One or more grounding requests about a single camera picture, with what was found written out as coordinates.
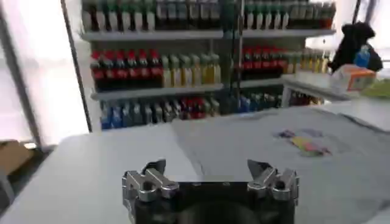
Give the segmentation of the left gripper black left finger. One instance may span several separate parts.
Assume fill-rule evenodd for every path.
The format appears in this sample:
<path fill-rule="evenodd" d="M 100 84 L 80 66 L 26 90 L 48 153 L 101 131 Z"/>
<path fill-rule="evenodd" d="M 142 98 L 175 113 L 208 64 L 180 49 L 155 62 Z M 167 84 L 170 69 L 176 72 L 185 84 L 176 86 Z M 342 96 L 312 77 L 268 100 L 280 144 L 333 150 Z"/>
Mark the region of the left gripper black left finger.
<path fill-rule="evenodd" d="M 172 199 L 179 191 L 179 183 L 164 176 L 166 160 L 148 162 L 139 173 L 128 170 L 122 176 L 122 203 L 132 210 L 137 201 L 151 203 L 158 198 Z"/>

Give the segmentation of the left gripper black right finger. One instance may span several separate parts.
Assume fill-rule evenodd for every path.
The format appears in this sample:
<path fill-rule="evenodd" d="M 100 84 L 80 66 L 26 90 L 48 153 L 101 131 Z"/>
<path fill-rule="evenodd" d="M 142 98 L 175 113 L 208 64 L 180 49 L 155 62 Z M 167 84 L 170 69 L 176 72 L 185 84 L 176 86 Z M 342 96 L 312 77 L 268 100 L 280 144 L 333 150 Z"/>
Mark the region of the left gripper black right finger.
<path fill-rule="evenodd" d="M 285 169 L 280 173 L 269 163 L 247 160 L 253 178 L 247 183 L 247 190 L 257 198 L 271 197 L 277 201 L 293 201 L 298 204 L 299 176 L 295 170 Z"/>

